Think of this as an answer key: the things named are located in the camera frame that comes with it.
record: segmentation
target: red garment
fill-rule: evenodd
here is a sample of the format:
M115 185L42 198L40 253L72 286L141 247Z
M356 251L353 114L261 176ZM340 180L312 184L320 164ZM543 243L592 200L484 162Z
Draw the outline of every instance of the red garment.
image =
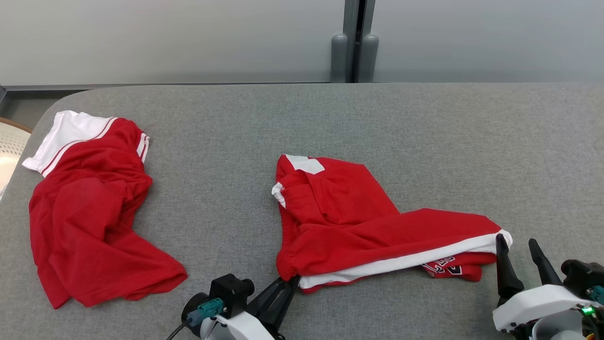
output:
M64 111L24 161L45 176L30 201L31 250L55 309L70 297L86 307L138 300L187 278L132 230L152 183L143 165L148 140L130 120Z
M511 235L482 215L421 209L399 213L364 165L283 155L277 162L283 245L277 270L300 275L306 292L422 265L433 277L481 278L495 262L495 236Z

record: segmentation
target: red fabric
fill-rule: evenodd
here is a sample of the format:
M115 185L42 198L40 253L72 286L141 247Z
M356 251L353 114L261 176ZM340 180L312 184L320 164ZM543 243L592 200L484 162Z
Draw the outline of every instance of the red fabric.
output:
M142 131L119 118L99 139L76 143L35 188L31 249L52 306L90 307L169 292L183 266L132 230L152 179L137 154Z
M501 231L482 215L433 209L401 214L364 165L316 160L324 167L316 174L296 170L285 155L277 162L276 180L283 186L280 194L285 204L279 206L283 244L277 270L284 280L417 254ZM436 278L478 281L480 265L494 261L492 253L466 252L426 263L424 268Z

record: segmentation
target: gray table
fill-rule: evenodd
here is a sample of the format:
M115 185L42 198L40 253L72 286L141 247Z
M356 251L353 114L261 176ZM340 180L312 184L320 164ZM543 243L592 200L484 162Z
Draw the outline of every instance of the gray table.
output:
M53 310L29 242L28 202L42 177L19 167L0 203L3 339L164 339L182 306L232 272L258 287L276 276L281 231L271 196L282 153L364 163L400 211L484 214L514 237L527 287L535 237L559 267L604 263L604 86L594 84L316 84L147 86L78 93L54 113L134 120L151 136L154 184L134 228L171 254L189 279L170 293ZM495 266L483 279L435 280L420 269L297 295L289 339L490 339ZM183 331L177 339L194 339Z

